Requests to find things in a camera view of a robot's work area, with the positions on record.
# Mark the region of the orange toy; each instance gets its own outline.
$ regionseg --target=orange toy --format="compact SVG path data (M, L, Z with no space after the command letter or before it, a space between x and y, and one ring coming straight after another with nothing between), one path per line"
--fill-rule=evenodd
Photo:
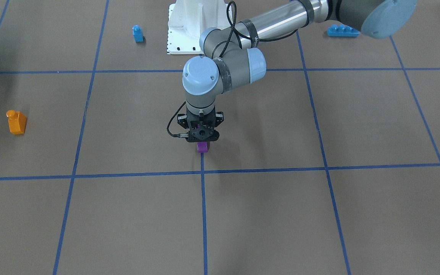
M9 110L6 112L6 116L8 117L9 131L12 134L25 133L26 116L24 114Z

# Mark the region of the black cable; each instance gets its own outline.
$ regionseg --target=black cable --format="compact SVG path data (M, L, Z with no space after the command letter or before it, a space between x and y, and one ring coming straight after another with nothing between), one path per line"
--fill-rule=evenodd
M245 38L245 39L248 39L248 40L250 40L250 41L252 42L252 38L250 38L250 37L248 37L248 36L243 35L242 33L240 33L240 32L235 28L235 24L234 24L234 22L232 22L232 21L230 20L230 14L229 14L228 10L230 9L231 5L233 5L233 6L234 6L234 9L235 9L235 11L234 11L234 16L233 16L233 20L234 20L234 22L235 22L236 19L237 19L237 5L235 4L234 1L230 1L230 2L228 3L228 5L227 5L227 20L228 20L228 23L230 24L230 27L232 28L232 30L230 31L229 40L227 40L227 44L228 44L228 42L230 41L230 37L232 36L232 31L233 31L235 34L237 34L238 36L240 36L240 37L242 37L242 38ZM278 40L281 40L281 39L285 39L285 38L288 38L288 37L294 35L294 34L296 33L296 31L297 31L297 30L294 30L294 31L292 31L291 33L289 33L289 34L287 34L287 35L285 35L285 36L281 36L281 37L277 37L277 38L271 38L271 39L260 39L259 42L273 42L273 41L278 41Z
M173 117L171 117L171 120L169 120L169 123L167 124L166 130L167 133L172 136L173 138L178 138L180 137L179 134L172 134L171 131L169 131L169 127L171 125L171 122L173 122L174 118L176 117L176 115L178 115L178 113L180 112L180 110L183 108L183 106L186 104L186 101L183 102L183 104L181 104L181 107L176 111L176 113L173 115Z

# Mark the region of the blue toy brick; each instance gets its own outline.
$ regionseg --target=blue toy brick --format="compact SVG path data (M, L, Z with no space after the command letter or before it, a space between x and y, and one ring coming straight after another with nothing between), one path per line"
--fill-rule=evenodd
M135 25L132 28L133 32L133 38L135 38L135 42L143 42L144 41L144 35L142 34L142 29L138 26Z
M332 25L327 29L328 36L357 37L359 31L346 25Z

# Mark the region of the light blue joint cap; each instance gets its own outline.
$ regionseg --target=light blue joint cap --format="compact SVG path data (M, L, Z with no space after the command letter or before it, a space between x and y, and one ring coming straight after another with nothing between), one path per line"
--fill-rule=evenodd
M213 60L195 56L183 68L183 87L192 95L211 91L218 82L218 67Z
M386 38L398 31L414 13L417 0L386 0L366 18L361 33Z
M216 29L218 29L218 28L214 28L214 27L211 27L211 28L208 28L208 29L206 29L205 31L203 31L202 33L201 33L201 35L199 36L199 47L201 48L201 51L204 53L204 47L205 47L205 40L206 40L206 37L210 34L210 32L212 32L212 31L214 31L214 30L216 30Z
M266 75L266 59L264 54L258 48L247 49L247 57L249 58L249 72L251 83L261 79Z

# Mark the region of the grid floor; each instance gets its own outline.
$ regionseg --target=grid floor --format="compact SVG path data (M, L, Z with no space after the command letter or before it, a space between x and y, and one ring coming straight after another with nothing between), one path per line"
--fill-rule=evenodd
M170 4L0 0L0 275L440 274L440 0L387 39L260 46L201 155L164 129Z

